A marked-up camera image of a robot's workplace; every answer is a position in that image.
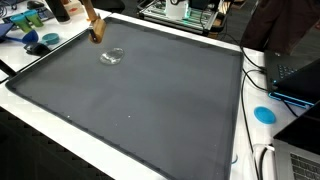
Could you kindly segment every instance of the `blue disc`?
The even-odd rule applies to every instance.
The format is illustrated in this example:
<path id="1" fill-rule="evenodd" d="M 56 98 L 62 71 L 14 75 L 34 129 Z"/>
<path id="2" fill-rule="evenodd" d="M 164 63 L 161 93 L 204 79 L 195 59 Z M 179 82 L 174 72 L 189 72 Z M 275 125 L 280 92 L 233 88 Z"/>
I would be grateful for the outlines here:
<path id="1" fill-rule="evenodd" d="M 266 107 L 256 107 L 254 109 L 254 115 L 264 124 L 273 124 L 276 122 L 276 116 Z"/>

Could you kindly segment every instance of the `white device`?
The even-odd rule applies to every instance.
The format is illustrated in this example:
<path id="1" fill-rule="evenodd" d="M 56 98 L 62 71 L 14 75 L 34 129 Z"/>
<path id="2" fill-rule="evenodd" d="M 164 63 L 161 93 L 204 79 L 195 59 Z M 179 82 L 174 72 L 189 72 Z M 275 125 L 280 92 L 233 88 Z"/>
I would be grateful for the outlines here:
<path id="1" fill-rule="evenodd" d="M 166 0 L 166 17 L 172 20 L 188 18 L 189 0 Z"/>

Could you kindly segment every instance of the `white table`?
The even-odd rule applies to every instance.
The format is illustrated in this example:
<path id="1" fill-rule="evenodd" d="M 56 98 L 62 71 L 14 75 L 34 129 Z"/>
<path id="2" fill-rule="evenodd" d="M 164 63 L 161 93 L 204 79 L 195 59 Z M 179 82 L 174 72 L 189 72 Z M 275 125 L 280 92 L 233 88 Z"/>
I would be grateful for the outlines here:
<path id="1" fill-rule="evenodd" d="M 18 4 L 18 9 L 16 11 L 8 10 L 7 16 L 12 16 L 14 14 L 22 13 L 26 10 L 27 1 Z M 96 9 L 96 12 L 100 14 L 102 18 L 110 15 L 110 12 L 102 11 Z M 58 21 L 53 18 L 44 22 L 43 27 L 34 27 L 33 29 L 37 31 L 39 35 L 39 41 L 42 36 L 48 33 L 58 33 L 60 37 L 60 42 L 55 45 L 49 46 L 50 49 L 56 48 L 59 45 L 63 44 L 70 38 L 79 34 L 88 28 L 90 22 L 87 21 L 87 14 L 81 13 L 75 16 L 71 16 L 71 22 L 69 24 L 60 25 Z M 21 30 L 9 31 L 7 36 L 22 38 L 25 35 Z M 26 53 L 26 50 L 23 48 L 25 44 L 16 41 L 5 41 L 0 44 L 0 59 L 8 64 L 13 70 L 18 71 L 28 64 L 34 62 L 39 58 L 39 56 L 29 55 Z M 7 75 L 0 71 L 0 81 L 7 78 Z"/>
<path id="2" fill-rule="evenodd" d="M 194 35 L 188 32 L 183 32 L 180 30 L 164 27 L 119 14 L 112 14 L 111 16 L 178 36 L 188 37 L 193 40 L 206 42 L 208 44 L 232 49 L 235 51 L 240 51 L 239 47 L 237 47 L 236 45 L 224 43 L 221 41 L 209 39 L 206 37 Z M 84 29 L 87 27 L 87 22 L 83 22 L 83 24 L 85 24 L 83 26 Z M 74 35 L 77 34 L 73 31 L 74 27 L 75 26 L 64 26 L 63 28 L 60 28 L 60 31 L 63 29 L 66 34 L 70 33 L 70 36 L 65 37 L 71 37 L 71 33 L 74 33 Z M 263 65 L 263 53 L 252 50 L 246 50 L 246 52 L 254 62 L 258 63 L 259 65 Z M 23 67 L 23 65 L 27 64 L 23 63 L 25 61 L 23 57 L 24 55 L 20 56 L 19 58 L 15 58 L 15 64 L 19 65 L 14 66 L 15 64 L 11 63 L 10 65 L 13 65 L 13 68 L 15 70 L 20 69 L 21 67 Z M 248 64 L 247 61 L 245 61 L 244 68 L 246 70 L 249 70 L 253 69 L 254 67 Z M 263 76 L 256 74 L 250 75 L 258 83 L 258 85 L 265 86 L 265 78 Z M 270 143 L 272 140 L 272 136 L 294 119 L 294 117 L 281 102 L 270 99 L 269 97 L 267 97 L 266 93 L 253 88 L 253 86 L 248 81 L 246 81 L 245 83 L 244 97 L 249 129 L 253 144 Z M 6 89 L 4 84 L 0 85 L 0 106 L 114 179 L 164 179 L 164 177 L 162 177 L 157 172 L 154 172 L 153 170 L 140 164 L 134 159 L 113 149 L 102 141 L 95 139 L 91 135 L 66 123 L 64 120 L 61 120 L 60 118 L 47 113 L 37 106 L 14 95 Z M 278 121 L 274 125 L 264 125 L 257 121 L 253 116 L 253 109 L 257 106 L 266 106 L 270 108 L 275 113 Z M 300 111 L 298 112 L 298 114 L 303 112 L 302 109 L 295 110 Z M 250 148 L 246 135 L 241 106 L 239 106 L 238 111 L 238 120 L 234 140 L 234 152 L 238 155 L 239 159 L 237 163 L 232 165 L 230 179 L 255 179 L 254 169 L 252 167 L 252 164 L 250 164 Z M 270 155 L 270 153 L 267 154 L 266 158 L 268 158 L 268 160 L 265 161 L 265 179 L 274 179 L 274 169 L 272 164 L 273 162 L 271 161 L 272 158 L 270 158 Z"/>

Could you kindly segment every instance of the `gray tray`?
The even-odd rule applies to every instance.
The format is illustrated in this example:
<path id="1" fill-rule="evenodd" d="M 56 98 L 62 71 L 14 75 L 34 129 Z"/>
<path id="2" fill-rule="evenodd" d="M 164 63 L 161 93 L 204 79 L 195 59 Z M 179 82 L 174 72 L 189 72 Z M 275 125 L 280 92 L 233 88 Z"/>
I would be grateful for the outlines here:
<path id="1" fill-rule="evenodd" d="M 83 32 L 8 89 L 169 179 L 229 179 L 241 54 L 105 20 L 101 44 Z M 124 59 L 102 64 L 112 48 Z"/>

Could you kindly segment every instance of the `laptop keyboard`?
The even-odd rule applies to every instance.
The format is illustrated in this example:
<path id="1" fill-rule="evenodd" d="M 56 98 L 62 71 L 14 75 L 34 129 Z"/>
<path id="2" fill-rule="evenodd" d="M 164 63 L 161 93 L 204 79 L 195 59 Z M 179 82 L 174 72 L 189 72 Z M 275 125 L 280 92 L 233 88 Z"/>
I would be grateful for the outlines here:
<path id="1" fill-rule="evenodd" d="M 320 164 L 295 154 L 290 154 L 295 180 L 320 180 Z"/>
<path id="2" fill-rule="evenodd" d="M 295 73 L 297 69 L 278 64 L 278 71 L 279 71 L 280 79 L 283 79 L 286 76 L 289 76 L 290 74 Z"/>

